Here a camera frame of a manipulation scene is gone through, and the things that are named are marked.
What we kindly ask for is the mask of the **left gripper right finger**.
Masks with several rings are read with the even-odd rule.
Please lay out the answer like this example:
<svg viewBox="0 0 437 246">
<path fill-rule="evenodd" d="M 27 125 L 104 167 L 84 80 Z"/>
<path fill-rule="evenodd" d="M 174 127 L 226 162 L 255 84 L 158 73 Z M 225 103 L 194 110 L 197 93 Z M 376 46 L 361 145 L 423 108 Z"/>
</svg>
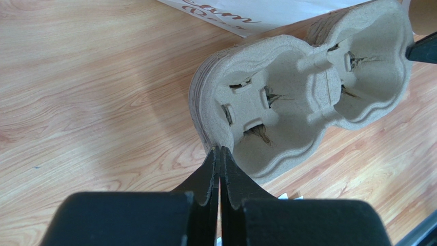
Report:
<svg viewBox="0 0 437 246">
<path fill-rule="evenodd" d="M 236 164 L 227 147 L 220 150 L 220 186 L 223 245 L 254 245 L 267 224 L 262 202 L 276 198 Z"/>
</svg>

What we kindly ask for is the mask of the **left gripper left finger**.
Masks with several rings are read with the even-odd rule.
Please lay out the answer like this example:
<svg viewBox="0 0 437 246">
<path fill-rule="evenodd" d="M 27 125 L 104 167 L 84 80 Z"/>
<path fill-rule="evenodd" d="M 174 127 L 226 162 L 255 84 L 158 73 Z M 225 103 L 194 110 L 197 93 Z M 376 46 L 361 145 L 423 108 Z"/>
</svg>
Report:
<svg viewBox="0 0 437 246">
<path fill-rule="evenodd" d="M 172 192 L 192 197 L 186 245 L 216 245 L 220 184 L 220 147 L 212 147 L 202 165 Z"/>
</svg>

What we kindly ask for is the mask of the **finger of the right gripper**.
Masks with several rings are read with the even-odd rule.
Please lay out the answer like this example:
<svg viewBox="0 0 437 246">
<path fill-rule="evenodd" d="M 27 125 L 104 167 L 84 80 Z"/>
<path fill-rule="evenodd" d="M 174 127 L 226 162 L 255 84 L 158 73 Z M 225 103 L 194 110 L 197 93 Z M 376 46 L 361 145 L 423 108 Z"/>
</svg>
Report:
<svg viewBox="0 0 437 246">
<path fill-rule="evenodd" d="M 405 56 L 413 62 L 436 64 L 436 46 L 436 32 L 434 32 L 410 46 Z"/>
</svg>

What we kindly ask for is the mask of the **cardboard cup carrier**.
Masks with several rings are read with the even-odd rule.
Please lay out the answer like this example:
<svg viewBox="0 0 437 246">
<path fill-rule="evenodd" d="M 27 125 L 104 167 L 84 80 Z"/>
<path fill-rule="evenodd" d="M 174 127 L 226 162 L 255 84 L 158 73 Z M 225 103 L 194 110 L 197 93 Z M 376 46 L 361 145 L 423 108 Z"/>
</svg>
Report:
<svg viewBox="0 0 437 246">
<path fill-rule="evenodd" d="M 188 95 L 205 150 L 228 147 L 257 183 L 277 178 L 329 127 L 359 130 L 399 104 L 412 34 L 398 1 L 369 1 L 323 17 L 305 39 L 278 35 L 213 54 Z"/>
</svg>

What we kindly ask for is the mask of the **brown paper coffee cup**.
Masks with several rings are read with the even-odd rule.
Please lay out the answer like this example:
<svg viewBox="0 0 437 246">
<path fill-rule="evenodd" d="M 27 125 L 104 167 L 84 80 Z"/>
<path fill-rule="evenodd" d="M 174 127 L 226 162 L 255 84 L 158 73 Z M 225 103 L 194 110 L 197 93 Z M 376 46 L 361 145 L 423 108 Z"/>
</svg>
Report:
<svg viewBox="0 0 437 246">
<path fill-rule="evenodd" d="M 411 0 L 408 15 L 415 34 L 436 32 L 436 0 Z"/>
</svg>

